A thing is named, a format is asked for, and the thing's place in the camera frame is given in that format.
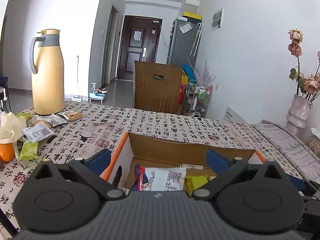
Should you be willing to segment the white printed snack pack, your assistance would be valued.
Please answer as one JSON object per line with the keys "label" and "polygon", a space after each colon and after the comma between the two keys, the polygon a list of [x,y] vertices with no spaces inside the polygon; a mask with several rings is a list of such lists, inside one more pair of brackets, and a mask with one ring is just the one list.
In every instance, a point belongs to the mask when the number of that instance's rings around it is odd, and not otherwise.
{"label": "white printed snack pack", "polygon": [[184,167],[145,169],[145,191],[182,191],[187,169]]}

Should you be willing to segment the dark brown entrance door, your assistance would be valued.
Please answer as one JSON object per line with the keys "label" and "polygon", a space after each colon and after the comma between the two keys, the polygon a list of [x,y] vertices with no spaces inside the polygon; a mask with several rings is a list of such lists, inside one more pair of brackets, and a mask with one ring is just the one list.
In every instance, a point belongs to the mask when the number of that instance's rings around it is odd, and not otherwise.
{"label": "dark brown entrance door", "polygon": [[129,15],[124,17],[117,70],[118,80],[133,80],[136,61],[156,61],[161,26],[160,18]]}

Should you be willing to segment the pink textured flower vase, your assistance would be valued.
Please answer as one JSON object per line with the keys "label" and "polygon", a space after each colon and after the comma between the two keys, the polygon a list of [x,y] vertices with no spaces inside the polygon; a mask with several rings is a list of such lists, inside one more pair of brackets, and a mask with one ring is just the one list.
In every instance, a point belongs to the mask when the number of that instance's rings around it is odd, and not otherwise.
{"label": "pink textured flower vase", "polygon": [[297,135],[301,129],[306,127],[307,120],[311,111],[312,103],[296,94],[293,97],[286,119],[286,128]]}

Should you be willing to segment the yellow thermos jug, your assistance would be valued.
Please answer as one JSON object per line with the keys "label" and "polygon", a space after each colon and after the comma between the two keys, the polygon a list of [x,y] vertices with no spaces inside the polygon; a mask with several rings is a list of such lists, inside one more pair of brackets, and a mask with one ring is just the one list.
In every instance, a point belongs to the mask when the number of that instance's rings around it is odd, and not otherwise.
{"label": "yellow thermos jug", "polygon": [[29,48],[34,112],[56,114],[65,109],[64,61],[60,31],[44,29],[34,37]]}

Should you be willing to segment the calligraphy print tablecloth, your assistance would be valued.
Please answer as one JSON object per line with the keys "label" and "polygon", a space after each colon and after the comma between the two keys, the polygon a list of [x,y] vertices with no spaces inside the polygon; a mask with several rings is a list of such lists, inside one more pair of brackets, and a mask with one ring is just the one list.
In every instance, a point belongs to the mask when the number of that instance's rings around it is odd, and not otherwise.
{"label": "calligraphy print tablecloth", "polygon": [[77,182],[68,163],[78,157],[88,159],[104,149],[112,155],[125,132],[220,148],[253,149],[265,161],[276,151],[246,124],[69,102],[65,113],[73,112],[82,117],[45,130],[37,159],[13,159],[1,165],[1,224],[11,236],[25,229],[56,239],[90,223],[105,203],[118,202],[104,200],[89,186]]}

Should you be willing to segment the rear orange mandarin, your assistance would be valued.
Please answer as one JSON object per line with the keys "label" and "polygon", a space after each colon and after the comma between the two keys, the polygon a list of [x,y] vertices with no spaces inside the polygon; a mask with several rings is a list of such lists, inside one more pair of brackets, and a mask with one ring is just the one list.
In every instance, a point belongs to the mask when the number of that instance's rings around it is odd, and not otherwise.
{"label": "rear orange mandarin", "polygon": [[0,160],[2,162],[10,162],[15,156],[12,144],[0,144]]}

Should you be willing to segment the green snack pack on left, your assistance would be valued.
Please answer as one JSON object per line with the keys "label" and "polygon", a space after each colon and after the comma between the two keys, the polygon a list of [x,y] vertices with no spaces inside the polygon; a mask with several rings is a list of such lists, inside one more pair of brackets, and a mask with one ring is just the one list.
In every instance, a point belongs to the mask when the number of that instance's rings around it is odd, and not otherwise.
{"label": "green snack pack on left", "polygon": [[20,160],[34,160],[37,159],[38,156],[38,147],[39,142],[31,142],[31,141],[25,141],[23,143],[19,159]]}

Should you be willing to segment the red cardboard snack box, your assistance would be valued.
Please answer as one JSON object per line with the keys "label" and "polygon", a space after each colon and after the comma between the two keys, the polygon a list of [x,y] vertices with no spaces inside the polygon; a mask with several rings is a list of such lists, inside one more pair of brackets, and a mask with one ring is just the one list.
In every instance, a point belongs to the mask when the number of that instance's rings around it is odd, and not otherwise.
{"label": "red cardboard snack box", "polygon": [[191,144],[125,132],[120,137],[111,162],[101,174],[110,184],[121,189],[130,189],[135,182],[135,165],[144,167],[173,168],[185,165],[188,176],[216,176],[219,164],[215,158],[207,157],[208,150],[232,160],[242,157],[250,164],[262,164],[265,158],[257,150],[220,148],[203,144]]}

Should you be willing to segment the grey refrigerator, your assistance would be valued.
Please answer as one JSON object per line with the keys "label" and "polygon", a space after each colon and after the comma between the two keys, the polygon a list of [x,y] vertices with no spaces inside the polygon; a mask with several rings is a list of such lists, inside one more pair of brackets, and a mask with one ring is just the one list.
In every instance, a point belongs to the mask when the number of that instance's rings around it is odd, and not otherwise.
{"label": "grey refrigerator", "polygon": [[186,19],[183,20],[181,16],[173,21],[167,55],[168,65],[189,64],[192,67],[195,66],[202,22],[192,17]]}

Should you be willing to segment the pink folded table runner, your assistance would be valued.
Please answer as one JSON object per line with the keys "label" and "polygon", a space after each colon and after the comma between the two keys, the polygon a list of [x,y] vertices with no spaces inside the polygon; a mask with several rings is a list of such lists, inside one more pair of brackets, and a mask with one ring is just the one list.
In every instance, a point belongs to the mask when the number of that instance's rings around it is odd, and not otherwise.
{"label": "pink folded table runner", "polygon": [[276,148],[268,157],[276,159],[287,174],[319,183],[319,157],[297,136],[267,120],[252,127]]}

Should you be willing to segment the wooden chair back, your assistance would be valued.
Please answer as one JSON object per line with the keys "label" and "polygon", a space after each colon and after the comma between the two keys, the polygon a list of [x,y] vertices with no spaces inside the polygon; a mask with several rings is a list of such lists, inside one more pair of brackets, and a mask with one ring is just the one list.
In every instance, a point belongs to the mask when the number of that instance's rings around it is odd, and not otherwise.
{"label": "wooden chair back", "polygon": [[182,68],[135,61],[133,107],[145,111],[181,114],[179,103]]}

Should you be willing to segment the red silver snack bag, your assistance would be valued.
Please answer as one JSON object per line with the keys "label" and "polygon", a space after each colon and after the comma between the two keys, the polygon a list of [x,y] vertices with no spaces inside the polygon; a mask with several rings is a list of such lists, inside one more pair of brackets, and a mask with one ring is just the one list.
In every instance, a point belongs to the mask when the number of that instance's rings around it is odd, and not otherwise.
{"label": "red silver snack bag", "polygon": [[149,180],[145,172],[145,167],[140,164],[136,164],[135,165],[135,182],[131,187],[131,190],[145,191],[148,185],[149,185]]}

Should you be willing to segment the dried pink rose bouquet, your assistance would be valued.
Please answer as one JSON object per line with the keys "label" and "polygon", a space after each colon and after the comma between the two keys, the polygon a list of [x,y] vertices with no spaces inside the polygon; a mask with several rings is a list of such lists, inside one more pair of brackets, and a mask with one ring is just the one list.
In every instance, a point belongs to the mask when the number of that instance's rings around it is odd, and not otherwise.
{"label": "dried pink rose bouquet", "polygon": [[296,96],[310,103],[319,97],[319,32],[304,39],[299,29],[290,29],[287,47],[297,64],[290,70],[289,78],[296,82]]}

